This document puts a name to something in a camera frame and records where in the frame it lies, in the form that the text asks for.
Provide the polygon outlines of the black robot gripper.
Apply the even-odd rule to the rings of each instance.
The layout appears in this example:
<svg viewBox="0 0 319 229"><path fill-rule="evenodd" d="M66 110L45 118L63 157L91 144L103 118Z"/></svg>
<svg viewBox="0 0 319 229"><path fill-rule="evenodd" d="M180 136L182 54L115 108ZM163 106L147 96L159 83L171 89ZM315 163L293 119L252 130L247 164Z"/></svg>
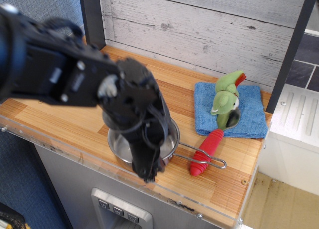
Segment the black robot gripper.
<svg viewBox="0 0 319 229"><path fill-rule="evenodd" d="M116 62L119 75L107 76L98 89L103 120L129 144L132 169L145 183L165 170L160 148L169 133L171 116L151 73L138 61Z"/></svg>

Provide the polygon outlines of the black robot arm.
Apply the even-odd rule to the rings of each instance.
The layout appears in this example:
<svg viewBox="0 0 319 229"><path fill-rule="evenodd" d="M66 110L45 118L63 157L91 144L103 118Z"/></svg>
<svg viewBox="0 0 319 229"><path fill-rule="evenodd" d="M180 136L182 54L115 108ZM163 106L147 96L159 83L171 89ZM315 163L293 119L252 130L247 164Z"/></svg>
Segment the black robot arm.
<svg viewBox="0 0 319 229"><path fill-rule="evenodd" d="M152 73L128 58L112 61L86 45L73 22L37 22L0 6L0 99L37 99L52 105L103 110L107 127L129 144L133 171L152 182L165 169L160 148L171 117Z"/></svg>

